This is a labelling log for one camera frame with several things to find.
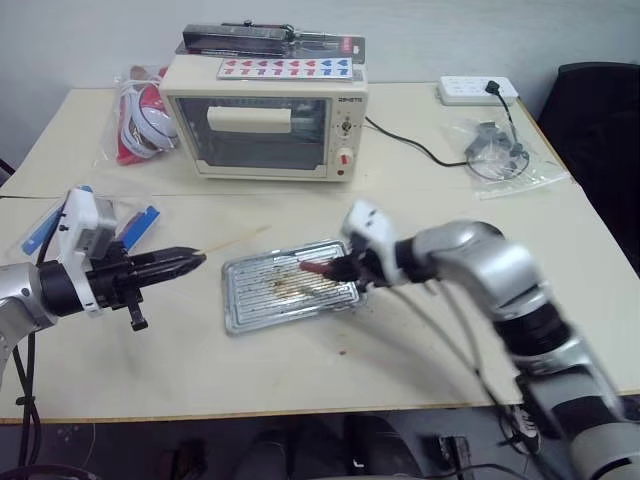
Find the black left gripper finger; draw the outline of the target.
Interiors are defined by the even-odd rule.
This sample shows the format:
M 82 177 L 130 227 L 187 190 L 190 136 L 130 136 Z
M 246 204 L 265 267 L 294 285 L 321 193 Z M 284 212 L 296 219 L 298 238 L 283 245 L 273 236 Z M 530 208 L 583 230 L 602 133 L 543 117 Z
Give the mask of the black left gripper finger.
M 199 251 L 190 247 L 169 247 L 140 253 L 130 258 L 134 268 L 178 267 L 198 258 Z
M 136 282 L 165 282 L 184 276 L 206 261 L 205 255 L 187 255 L 153 260 L 135 268 Z

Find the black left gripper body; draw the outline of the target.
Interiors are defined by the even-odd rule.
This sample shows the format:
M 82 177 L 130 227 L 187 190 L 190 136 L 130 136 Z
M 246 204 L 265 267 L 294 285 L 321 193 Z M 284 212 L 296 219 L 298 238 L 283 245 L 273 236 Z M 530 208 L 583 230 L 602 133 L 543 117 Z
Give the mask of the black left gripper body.
M 132 329 L 147 328 L 148 322 L 140 308 L 143 297 L 137 284 L 135 265 L 123 242 L 111 242 L 104 257 L 92 259 L 90 265 L 88 279 L 98 305 L 112 310 L 127 308 Z

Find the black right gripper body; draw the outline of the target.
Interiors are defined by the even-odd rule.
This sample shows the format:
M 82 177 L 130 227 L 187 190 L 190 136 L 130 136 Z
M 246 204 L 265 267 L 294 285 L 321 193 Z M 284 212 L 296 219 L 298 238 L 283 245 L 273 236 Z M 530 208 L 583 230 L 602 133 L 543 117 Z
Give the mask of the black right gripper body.
M 354 247 L 352 263 L 357 273 L 355 284 L 360 292 L 369 288 L 386 288 L 389 283 L 384 275 L 378 255 L 370 248 Z

